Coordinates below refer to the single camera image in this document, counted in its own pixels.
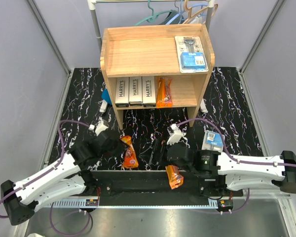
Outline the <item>white Harry's box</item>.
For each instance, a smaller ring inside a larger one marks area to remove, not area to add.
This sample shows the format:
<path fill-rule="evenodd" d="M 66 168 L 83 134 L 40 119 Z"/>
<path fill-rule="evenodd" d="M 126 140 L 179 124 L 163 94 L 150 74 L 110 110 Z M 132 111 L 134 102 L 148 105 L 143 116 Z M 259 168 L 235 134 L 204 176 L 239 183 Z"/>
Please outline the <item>white Harry's box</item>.
<path fill-rule="evenodd" d="M 129 78 L 129 104 L 130 106 L 143 104 L 142 77 Z"/>
<path fill-rule="evenodd" d="M 142 77 L 142 92 L 143 92 L 143 106 L 155 107 L 156 95 L 155 95 L 154 76 Z"/>
<path fill-rule="evenodd" d="M 122 77 L 116 80 L 115 105 L 118 108 L 129 106 L 129 78 Z"/>

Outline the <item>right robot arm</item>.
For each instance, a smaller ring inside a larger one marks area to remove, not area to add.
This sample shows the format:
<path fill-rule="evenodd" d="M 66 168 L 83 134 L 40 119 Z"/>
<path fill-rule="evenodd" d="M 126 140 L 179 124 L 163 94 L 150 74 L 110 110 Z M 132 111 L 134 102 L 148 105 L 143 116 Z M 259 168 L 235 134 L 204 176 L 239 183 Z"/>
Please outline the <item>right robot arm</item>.
<path fill-rule="evenodd" d="M 278 187 L 296 194 L 296 155 L 283 151 L 271 157 L 230 155 L 226 152 L 195 150 L 182 144 L 168 145 L 157 139 L 149 153 L 150 165 L 173 165 L 203 180 L 214 180 L 220 196 L 230 191 Z"/>

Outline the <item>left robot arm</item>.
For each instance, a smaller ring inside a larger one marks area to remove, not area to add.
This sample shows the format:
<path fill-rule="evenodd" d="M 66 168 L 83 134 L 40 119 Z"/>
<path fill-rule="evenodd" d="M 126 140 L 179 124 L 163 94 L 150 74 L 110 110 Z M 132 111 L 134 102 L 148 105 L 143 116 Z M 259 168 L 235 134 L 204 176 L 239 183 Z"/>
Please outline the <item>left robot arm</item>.
<path fill-rule="evenodd" d="M 41 208 L 61 198 L 95 193 L 97 184 L 88 167 L 103 156 L 117 157 L 128 148 L 111 131 L 75 144 L 59 159 L 36 174 L 18 182 L 6 180 L 0 194 L 10 224 L 29 220 Z"/>

